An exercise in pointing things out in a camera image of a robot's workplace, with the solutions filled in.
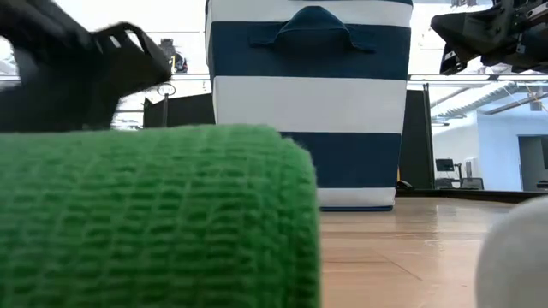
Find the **black overhead device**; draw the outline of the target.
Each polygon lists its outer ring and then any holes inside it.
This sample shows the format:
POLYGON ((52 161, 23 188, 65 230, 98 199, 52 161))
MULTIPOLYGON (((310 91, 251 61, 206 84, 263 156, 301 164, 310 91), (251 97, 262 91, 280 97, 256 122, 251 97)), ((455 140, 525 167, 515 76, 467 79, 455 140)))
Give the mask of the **black overhead device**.
POLYGON ((172 38, 162 38, 158 47, 167 57, 172 74, 185 74, 188 71, 187 59, 176 50, 172 38))

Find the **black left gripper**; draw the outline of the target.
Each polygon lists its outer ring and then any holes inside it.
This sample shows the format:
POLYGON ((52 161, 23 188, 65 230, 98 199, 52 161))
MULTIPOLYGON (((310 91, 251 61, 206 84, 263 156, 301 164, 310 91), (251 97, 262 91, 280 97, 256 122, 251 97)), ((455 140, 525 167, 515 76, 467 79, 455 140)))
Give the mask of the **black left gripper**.
POLYGON ((91 35, 55 0, 0 0, 0 37, 20 77, 0 91, 0 131, 108 130, 119 98, 171 77, 140 27, 123 21, 91 35))

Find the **round sign on post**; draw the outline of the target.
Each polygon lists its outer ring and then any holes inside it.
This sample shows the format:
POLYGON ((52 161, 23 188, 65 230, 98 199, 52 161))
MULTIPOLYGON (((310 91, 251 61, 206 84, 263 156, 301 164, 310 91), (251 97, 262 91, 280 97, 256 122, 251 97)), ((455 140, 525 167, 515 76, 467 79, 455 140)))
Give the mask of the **round sign on post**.
POLYGON ((176 88, 169 82, 166 82, 158 86, 157 93, 158 95, 162 95, 164 97, 162 125, 163 127, 168 127, 169 97, 176 93, 176 88))

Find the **black aluminium table frame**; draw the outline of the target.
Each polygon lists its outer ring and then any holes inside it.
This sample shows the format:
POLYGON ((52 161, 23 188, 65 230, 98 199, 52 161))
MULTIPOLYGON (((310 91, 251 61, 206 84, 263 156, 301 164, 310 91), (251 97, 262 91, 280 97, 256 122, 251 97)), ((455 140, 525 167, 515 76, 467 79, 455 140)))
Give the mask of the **black aluminium table frame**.
POLYGON ((398 186, 397 197, 456 198, 517 204, 543 195, 541 192, 436 189, 428 96, 425 90, 407 91, 398 179, 409 182, 411 186, 398 186))

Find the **green bandage roll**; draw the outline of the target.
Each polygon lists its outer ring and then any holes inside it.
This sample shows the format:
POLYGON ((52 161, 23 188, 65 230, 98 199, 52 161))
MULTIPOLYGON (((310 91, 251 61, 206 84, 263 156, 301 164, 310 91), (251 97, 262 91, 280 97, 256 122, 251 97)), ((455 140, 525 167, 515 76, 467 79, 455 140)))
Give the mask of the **green bandage roll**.
POLYGON ((0 134, 0 308, 320 308, 319 255, 273 128, 0 134))

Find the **grey overhead rail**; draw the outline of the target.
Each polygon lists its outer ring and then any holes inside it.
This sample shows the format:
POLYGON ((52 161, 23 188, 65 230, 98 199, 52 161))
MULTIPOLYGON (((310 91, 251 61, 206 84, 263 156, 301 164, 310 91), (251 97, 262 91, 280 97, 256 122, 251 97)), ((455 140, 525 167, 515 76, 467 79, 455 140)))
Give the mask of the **grey overhead rail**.
POLYGON ((409 74, 408 81, 548 81, 548 74, 409 74))

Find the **blurry white round object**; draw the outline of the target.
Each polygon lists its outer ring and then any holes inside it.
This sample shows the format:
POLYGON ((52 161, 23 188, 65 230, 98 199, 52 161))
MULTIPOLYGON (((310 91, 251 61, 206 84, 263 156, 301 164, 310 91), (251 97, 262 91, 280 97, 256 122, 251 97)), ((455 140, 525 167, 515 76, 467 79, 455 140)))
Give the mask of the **blurry white round object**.
POLYGON ((475 271, 476 308, 548 308, 548 196, 489 229, 475 271))

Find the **navy white striped fabric bin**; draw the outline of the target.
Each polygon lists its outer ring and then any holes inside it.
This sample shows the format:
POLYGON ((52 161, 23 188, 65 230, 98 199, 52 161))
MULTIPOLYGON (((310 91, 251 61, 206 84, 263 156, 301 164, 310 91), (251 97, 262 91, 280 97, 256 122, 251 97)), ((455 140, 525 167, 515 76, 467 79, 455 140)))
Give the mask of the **navy white striped fabric bin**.
POLYGON ((324 210, 396 195, 413 0, 206 0, 220 124, 265 124, 308 150, 324 210))

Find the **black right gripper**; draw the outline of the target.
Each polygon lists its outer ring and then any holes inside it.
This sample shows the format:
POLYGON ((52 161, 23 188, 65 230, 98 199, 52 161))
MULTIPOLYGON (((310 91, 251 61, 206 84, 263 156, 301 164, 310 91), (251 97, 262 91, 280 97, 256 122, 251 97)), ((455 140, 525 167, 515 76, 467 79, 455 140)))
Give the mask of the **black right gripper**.
POLYGON ((445 42, 439 73, 460 73, 476 57, 510 65, 513 73, 548 73, 548 0, 491 1, 497 9, 432 17, 445 42))

